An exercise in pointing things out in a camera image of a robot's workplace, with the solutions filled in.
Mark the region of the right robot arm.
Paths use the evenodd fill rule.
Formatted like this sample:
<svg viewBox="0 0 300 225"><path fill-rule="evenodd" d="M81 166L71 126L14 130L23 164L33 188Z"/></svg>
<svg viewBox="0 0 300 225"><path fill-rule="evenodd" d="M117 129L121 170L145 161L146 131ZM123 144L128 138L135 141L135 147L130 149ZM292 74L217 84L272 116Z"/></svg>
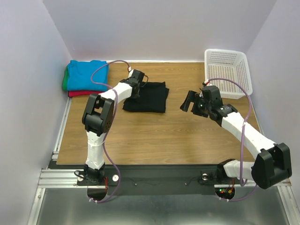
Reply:
<svg viewBox="0 0 300 225"><path fill-rule="evenodd" d="M246 122L234 106L224 104L217 86L204 86L200 93L190 90L180 109L186 112L190 104L194 115L210 118L230 132L254 158L254 162L229 159L220 163L216 170L219 182L226 183L231 178L252 180L267 189L292 176L289 147L268 139Z"/></svg>

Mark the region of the black t shirt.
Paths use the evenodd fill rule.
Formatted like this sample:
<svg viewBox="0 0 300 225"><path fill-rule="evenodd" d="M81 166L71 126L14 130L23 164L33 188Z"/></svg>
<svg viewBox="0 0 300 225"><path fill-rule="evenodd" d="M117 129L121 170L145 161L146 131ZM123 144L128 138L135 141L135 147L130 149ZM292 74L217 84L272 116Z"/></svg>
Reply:
<svg viewBox="0 0 300 225"><path fill-rule="evenodd" d="M165 113L169 89L165 82L148 82L138 98L127 98L123 110L132 113Z"/></svg>

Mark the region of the white plastic basket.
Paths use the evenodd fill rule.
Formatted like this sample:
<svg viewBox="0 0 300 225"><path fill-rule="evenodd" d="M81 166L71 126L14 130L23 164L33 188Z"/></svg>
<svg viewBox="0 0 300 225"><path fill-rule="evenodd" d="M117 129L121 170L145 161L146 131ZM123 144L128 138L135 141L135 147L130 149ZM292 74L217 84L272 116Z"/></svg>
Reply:
<svg viewBox="0 0 300 225"><path fill-rule="evenodd" d="M222 98L240 99L253 93L246 54L233 50L207 49L204 52L205 80L219 88Z"/></svg>

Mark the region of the red folded t shirt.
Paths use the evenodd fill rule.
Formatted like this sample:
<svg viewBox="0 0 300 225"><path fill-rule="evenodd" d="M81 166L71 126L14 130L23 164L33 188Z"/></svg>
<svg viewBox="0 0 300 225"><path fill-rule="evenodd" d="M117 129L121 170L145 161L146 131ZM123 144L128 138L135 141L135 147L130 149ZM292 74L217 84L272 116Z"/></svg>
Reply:
<svg viewBox="0 0 300 225"><path fill-rule="evenodd" d="M99 94L102 91L94 91L94 90L72 90L68 91L68 96L70 98L78 97L78 96L88 96L90 94Z"/></svg>

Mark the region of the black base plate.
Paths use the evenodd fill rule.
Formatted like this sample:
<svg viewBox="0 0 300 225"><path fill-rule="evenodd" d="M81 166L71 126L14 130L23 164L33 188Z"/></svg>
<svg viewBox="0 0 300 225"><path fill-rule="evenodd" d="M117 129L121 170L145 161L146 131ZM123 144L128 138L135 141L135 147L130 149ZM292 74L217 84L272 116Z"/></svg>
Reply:
<svg viewBox="0 0 300 225"><path fill-rule="evenodd" d="M237 184L218 164L200 165L106 165L101 178L89 180L80 171L77 185L90 195L215 195L215 186Z"/></svg>

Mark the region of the aluminium frame rail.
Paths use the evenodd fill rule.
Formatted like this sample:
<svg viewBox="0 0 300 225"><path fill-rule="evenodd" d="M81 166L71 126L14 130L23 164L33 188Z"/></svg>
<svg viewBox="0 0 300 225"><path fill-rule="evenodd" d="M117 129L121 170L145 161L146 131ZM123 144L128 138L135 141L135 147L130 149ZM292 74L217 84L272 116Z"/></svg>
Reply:
<svg viewBox="0 0 300 225"><path fill-rule="evenodd" d="M75 169L42 169L38 180L38 188L99 188L104 189L102 185L97 186L79 186L77 177L74 175ZM248 181L244 187L254 187L254 181ZM291 182L286 179L275 186L291 187Z"/></svg>

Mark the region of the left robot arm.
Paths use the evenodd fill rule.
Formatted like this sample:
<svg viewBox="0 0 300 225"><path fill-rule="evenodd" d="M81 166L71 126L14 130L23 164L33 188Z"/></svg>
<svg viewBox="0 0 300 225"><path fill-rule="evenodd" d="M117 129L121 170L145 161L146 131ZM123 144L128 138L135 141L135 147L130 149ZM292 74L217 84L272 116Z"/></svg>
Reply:
<svg viewBox="0 0 300 225"><path fill-rule="evenodd" d="M100 94L90 94L82 116L88 138L88 152L83 171L75 172L77 185L97 186L105 182L104 145L118 103L127 98L139 97L144 77L145 73L133 69L129 72L128 78L121 80L115 87L110 87Z"/></svg>

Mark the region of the blue folded t shirt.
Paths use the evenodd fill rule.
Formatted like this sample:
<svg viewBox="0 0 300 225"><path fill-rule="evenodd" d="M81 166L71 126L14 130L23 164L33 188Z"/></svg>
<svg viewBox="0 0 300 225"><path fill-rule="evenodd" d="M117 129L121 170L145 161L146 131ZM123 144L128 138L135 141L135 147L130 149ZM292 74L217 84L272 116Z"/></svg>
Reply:
<svg viewBox="0 0 300 225"><path fill-rule="evenodd" d="M105 64L106 61L100 60L90 62L71 60L67 65L67 90L107 91L108 87L105 85L95 84L91 81L92 74Z"/></svg>

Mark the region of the green folded t shirt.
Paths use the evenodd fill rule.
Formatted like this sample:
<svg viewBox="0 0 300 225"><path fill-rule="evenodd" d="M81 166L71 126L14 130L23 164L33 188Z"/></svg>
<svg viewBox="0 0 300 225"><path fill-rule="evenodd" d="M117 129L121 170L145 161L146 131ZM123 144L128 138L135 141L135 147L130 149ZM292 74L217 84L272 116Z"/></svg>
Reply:
<svg viewBox="0 0 300 225"><path fill-rule="evenodd" d="M68 78L69 78L69 73L68 73L68 68L66 67L64 70L64 78L63 78L63 83L62 83L62 89L64 91L68 90Z"/></svg>

